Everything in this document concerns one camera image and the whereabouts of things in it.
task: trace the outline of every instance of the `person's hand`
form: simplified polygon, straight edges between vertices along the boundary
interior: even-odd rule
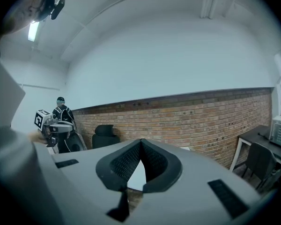
[[[44,136],[42,135],[40,130],[33,131],[33,132],[29,133],[28,138],[33,143],[42,143],[42,144],[45,144],[45,145],[48,144],[47,140],[44,138]]]

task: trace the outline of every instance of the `fluorescent light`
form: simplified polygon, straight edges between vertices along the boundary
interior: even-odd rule
[[[30,24],[28,40],[31,42],[34,42],[34,40],[36,39],[38,24],[39,24],[39,22],[33,22]]]

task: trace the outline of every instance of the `brick wall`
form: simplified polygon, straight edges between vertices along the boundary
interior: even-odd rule
[[[229,167],[237,136],[259,124],[270,125],[271,89],[201,92],[151,98],[74,111],[88,149],[95,128],[113,124],[121,141],[154,139],[209,156]],[[239,162],[246,159],[243,146]]]

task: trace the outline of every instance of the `black jacket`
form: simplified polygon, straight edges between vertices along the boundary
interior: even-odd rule
[[[63,110],[67,110],[68,113],[70,114],[71,117],[69,117],[69,115],[67,114],[66,111],[62,112]],[[61,105],[60,107],[56,107],[53,112],[53,114],[55,114],[55,116],[60,120],[61,118],[61,114],[62,114],[62,120],[63,121],[68,121],[68,122],[72,122],[72,119],[74,119],[73,113],[71,111],[71,109],[69,109],[67,106],[65,105]]]

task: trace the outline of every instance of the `black desk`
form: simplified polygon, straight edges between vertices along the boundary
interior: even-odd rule
[[[230,171],[233,171],[235,167],[243,143],[248,144],[249,146],[252,143],[259,143],[267,147],[269,150],[272,151],[272,153],[277,159],[277,162],[281,164],[281,146],[271,143],[269,140],[265,139],[264,137],[258,134],[266,134],[267,132],[269,132],[269,129],[270,127],[259,125],[258,127],[255,127],[252,130],[238,136],[237,149],[230,167]]]

